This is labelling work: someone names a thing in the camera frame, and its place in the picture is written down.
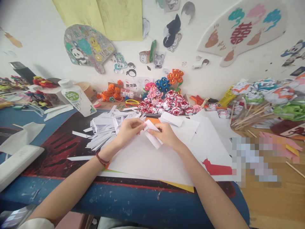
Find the yellow paper sheet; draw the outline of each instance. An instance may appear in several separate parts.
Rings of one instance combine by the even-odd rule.
[[[67,27],[74,24],[89,25],[107,36],[96,0],[52,1]]]
[[[108,39],[143,41],[142,0],[96,0]]]
[[[168,181],[163,181],[163,180],[160,180],[164,183],[167,183],[167,184],[170,184],[172,186],[175,186],[175,187],[178,187],[178,188],[181,188],[181,189],[184,189],[186,191],[189,191],[189,192],[192,192],[194,193],[194,187],[193,186],[188,186],[188,185],[184,185],[184,184],[177,184],[177,183],[172,183],[172,182],[168,182]]]

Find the chinese character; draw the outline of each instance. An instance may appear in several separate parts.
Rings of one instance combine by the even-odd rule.
[[[242,42],[251,32],[252,22],[249,24],[241,23],[238,28],[236,28],[231,36],[231,43],[236,45]]]

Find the bottle cap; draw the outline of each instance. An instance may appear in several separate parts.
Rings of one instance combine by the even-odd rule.
[[[71,80],[61,80],[58,81],[59,86],[63,87],[63,88],[69,88],[73,86],[73,83],[71,82]]]

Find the panda drawing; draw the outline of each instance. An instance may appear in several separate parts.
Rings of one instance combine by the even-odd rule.
[[[84,57],[83,53],[80,51],[79,48],[71,48],[70,51],[77,60],[79,65],[88,64],[86,61],[88,57]]]

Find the white container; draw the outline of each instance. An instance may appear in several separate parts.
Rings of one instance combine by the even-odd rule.
[[[63,88],[61,93],[84,117],[96,113],[96,109],[80,86],[73,85],[70,80],[61,80],[58,84]]]

